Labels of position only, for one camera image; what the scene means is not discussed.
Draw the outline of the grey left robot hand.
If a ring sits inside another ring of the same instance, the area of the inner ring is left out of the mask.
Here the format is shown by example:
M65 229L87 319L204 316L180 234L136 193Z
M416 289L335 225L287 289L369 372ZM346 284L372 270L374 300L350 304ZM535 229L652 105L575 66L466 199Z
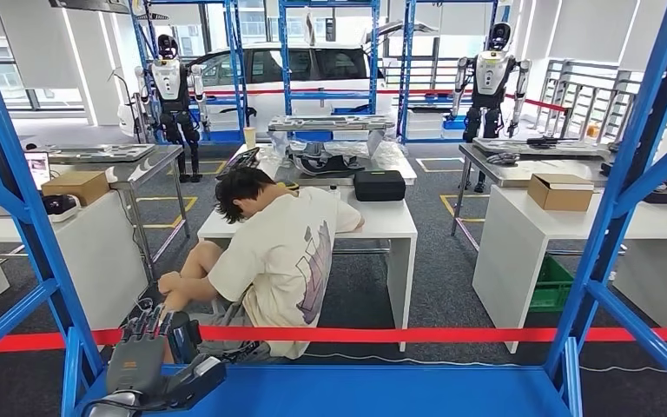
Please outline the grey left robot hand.
M109 393L135 391L160 395L164 387L162 363L167 329L161 326L163 305L145 310L122 327L109 361L106 386Z

